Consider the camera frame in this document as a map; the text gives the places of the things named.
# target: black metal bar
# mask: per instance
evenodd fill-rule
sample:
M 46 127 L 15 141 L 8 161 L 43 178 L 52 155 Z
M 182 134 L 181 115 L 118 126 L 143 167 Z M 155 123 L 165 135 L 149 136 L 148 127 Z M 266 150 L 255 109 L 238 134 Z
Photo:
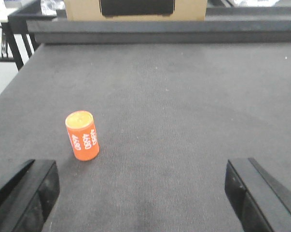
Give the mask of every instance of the black metal bar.
M 3 31 L 5 32 L 7 42 L 9 44 L 12 56 L 14 57 L 15 64 L 16 64 L 18 70 L 20 70 L 23 67 L 24 63 L 22 61 L 22 57 L 21 57 L 19 48 L 16 44 L 14 34 L 10 28 L 9 23 L 1 23 L 1 27 L 2 27 Z
M 0 179 L 0 232 L 40 232 L 58 195 L 56 162 L 29 160 Z
M 24 42 L 24 46 L 25 46 L 25 49 L 28 53 L 28 58 L 30 58 L 33 54 L 31 52 L 31 49 L 30 49 L 30 46 L 29 46 L 29 43 L 28 43 L 28 37 L 26 34 L 22 34 L 22 39 L 23 39 L 23 42 Z
M 37 48 L 39 47 L 39 44 L 36 42 L 34 33 L 30 33 L 29 37 L 30 37 L 30 40 L 31 40 L 31 44 L 33 45 L 34 51 L 36 51 Z
M 291 232 L 291 192 L 256 160 L 228 161 L 225 192 L 245 232 Z
M 11 57 L 0 57 L 0 62 L 14 62 L 14 59 Z

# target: orange can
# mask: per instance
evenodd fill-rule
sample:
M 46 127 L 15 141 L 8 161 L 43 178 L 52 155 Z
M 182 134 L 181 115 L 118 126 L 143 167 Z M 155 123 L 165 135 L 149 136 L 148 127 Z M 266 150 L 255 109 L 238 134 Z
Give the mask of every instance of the orange can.
M 76 111 L 65 120 L 74 156 L 81 161 L 95 158 L 99 153 L 93 115 L 88 111 Z

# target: gray table surface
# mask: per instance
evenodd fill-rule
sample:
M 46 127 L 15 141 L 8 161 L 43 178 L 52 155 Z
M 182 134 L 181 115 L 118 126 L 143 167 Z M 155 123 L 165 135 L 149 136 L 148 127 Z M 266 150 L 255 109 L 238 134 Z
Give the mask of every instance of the gray table surface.
M 65 117 L 94 114 L 74 158 Z M 55 159 L 44 232 L 236 232 L 228 158 L 291 190 L 291 43 L 42 46 L 0 95 L 0 174 Z

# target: black panel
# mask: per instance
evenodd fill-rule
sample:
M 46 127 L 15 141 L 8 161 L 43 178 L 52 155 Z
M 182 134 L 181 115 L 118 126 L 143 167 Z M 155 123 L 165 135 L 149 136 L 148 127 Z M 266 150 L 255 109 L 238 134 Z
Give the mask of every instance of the black panel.
M 256 160 L 228 161 L 225 192 L 245 232 L 291 232 L 291 192 Z
M 241 222 L 245 232 L 272 232 L 248 193 L 244 199 Z
M 236 216 L 241 219 L 246 189 L 230 163 L 227 164 L 224 190 Z
M 35 194 L 14 232 L 40 232 L 43 228 L 42 205 Z
M 116 15 L 170 15 L 175 0 L 100 0 L 104 16 Z
M 0 232 L 40 232 L 59 195 L 54 160 L 29 160 L 21 167 L 0 188 Z

